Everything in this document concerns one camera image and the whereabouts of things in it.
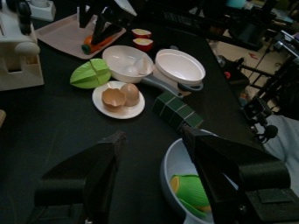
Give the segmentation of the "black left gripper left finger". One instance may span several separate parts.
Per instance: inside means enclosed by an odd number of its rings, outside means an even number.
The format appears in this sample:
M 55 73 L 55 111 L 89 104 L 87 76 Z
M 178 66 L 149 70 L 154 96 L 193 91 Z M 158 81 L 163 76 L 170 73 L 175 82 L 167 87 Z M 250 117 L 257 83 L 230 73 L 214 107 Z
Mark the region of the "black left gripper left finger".
M 27 224 L 109 224 L 126 141 L 117 132 L 45 173 Z

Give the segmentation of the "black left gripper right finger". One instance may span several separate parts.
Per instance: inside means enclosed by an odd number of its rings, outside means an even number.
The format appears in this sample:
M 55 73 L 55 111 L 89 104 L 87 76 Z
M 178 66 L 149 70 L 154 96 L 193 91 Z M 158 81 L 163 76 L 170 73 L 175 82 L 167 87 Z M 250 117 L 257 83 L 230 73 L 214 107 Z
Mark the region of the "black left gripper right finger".
M 277 157 L 189 126 L 182 128 L 182 140 L 201 175 L 216 224 L 299 222 L 299 197 Z

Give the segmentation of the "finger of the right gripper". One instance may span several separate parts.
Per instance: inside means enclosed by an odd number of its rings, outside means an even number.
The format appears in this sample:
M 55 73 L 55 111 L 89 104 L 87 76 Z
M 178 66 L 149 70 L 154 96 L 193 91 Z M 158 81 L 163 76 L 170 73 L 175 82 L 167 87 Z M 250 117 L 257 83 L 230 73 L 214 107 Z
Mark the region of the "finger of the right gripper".
M 86 28 L 91 18 L 95 15 L 95 8 L 94 7 L 81 7 L 79 8 L 79 27 Z
M 98 45 L 121 31 L 122 27 L 119 25 L 107 22 L 102 17 L 99 17 L 97 21 L 91 44 L 94 46 Z

